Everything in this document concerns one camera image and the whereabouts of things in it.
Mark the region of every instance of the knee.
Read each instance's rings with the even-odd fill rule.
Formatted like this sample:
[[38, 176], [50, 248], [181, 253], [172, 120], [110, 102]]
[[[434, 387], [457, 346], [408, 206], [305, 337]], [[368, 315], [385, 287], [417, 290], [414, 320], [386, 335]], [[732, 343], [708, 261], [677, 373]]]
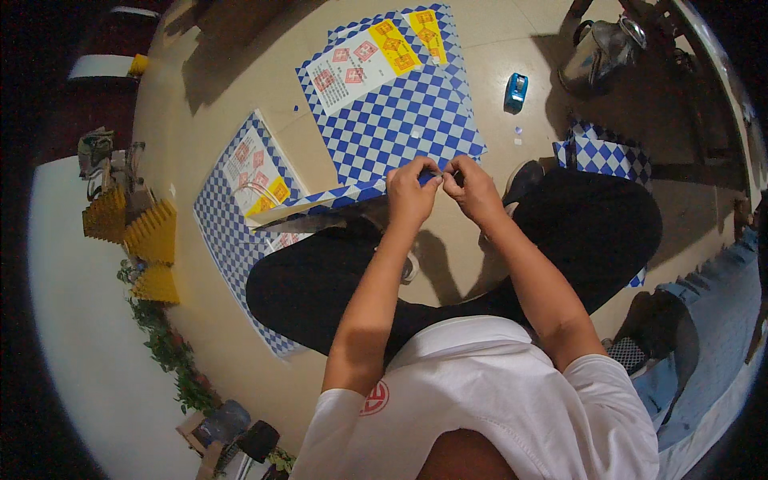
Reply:
[[269, 270], [270, 268], [267, 263], [257, 262], [250, 269], [248, 280], [245, 284], [245, 298], [248, 309], [263, 324], [270, 318], [270, 305], [273, 304], [271, 297], [274, 292], [272, 291]]
[[627, 189], [629, 215], [637, 226], [638, 233], [642, 234], [648, 245], [652, 246], [655, 252], [661, 243], [661, 235], [663, 233], [659, 206], [653, 195], [642, 185], [632, 182]]

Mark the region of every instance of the blue tape dispenser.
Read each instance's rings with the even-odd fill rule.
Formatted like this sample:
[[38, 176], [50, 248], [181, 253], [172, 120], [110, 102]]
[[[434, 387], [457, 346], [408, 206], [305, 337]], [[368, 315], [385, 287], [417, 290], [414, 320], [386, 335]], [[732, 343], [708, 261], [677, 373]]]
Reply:
[[504, 93], [504, 110], [512, 114], [520, 113], [527, 91], [528, 77], [513, 73], [507, 82], [507, 89]]

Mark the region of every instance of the yellow container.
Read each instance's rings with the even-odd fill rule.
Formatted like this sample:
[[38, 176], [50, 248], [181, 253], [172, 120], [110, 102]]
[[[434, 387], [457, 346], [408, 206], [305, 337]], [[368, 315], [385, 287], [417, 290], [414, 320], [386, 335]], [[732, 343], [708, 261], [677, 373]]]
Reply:
[[136, 54], [131, 62], [131, 69], [128, 70], [128, 74], [142, 75], [147, 70], [147, 63], [149, 63], [149, 58], [146, 55]]

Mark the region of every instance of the green plant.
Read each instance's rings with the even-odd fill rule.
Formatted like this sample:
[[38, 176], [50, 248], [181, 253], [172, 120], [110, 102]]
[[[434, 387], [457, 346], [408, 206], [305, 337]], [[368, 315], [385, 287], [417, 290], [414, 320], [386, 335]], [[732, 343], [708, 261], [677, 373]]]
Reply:
[[185, 342], [176, 344], [174, 334], [169, 330], [153, 330], [144, 346], [152, 351], [152, 359], [160, 363], [164, 372], [188, 369], [192, 365], [192, 349]]
[[[138, 270], [129, 260], [120, 262], [120, 281], [131, 284], [137, 274]], [[214, 412], [214, 395], [210, 391], [210, 384], [203, 385], [200, 382], [200, 377], [206, 383], [207, 380], [194, 368], [190, 344], [171, 329], [165, 315], [165, 304], [131, 297], [126, 298], [126, 301], [131, 305], [139, 328], [149, 335], [144, 345], [152, 352], [152, 359], [160, 364], [164, 372], [176, 372], [176, 387], [179, 390], [176, 401], [181, 404], [181, 411], [186, 415], [188, 409], [195, 409], [209, 416]]]
[[190, 368], [179, 368], [176, 371], [176, 387], [179, 395], [176, 401], [181, 404], [181, 411], [186, 415], [187, 409], [195, 409], [209, 416], [214, 412], [214, 396], [195, 378], [195, 372]]
[[168, 329], [168, 321], [165, 318], [165, 309], [161, 302], [153, 300], [142, 300], [128, 297], [125, 299], [131, 305], [134, 312], [134, 319], [139, 328], [146, 333], [152, 333], [156, 330]]
[[272, 449], [272, 452], [266, 456], [266, 459], [269, 460], [272, 465], [275, 465], [277, 470], [285, 470], [286, 473], [290, 473], [290, 471], [293, 470], [293, 464], [296, 463], [296, 457], [280, 447]]

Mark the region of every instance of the artificial vine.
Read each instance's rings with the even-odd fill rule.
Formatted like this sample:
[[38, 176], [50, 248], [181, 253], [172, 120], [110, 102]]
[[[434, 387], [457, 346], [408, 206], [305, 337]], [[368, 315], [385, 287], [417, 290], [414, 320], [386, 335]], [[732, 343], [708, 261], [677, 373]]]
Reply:
[[[123, 260], [117, 277], [121, 282], [131, 285], [138, 277], [138, 272], [139, 269], [129, 260]], [[188, 409], [194, 409], [209, 416], [215, 408], [214, 395], [204, 385], [204, 376], [194, 368], [192, 347], [168, 323], [165, 305], [131, 297], [126, 298], [126, 301], [131, 305], [139, 328], [149, 335], [144, 346], [152, 352], [152, 359], [160, 364], [164, 372], [176, 373], [176, 401], [181, 404], [181, 411], [186, 415]]]

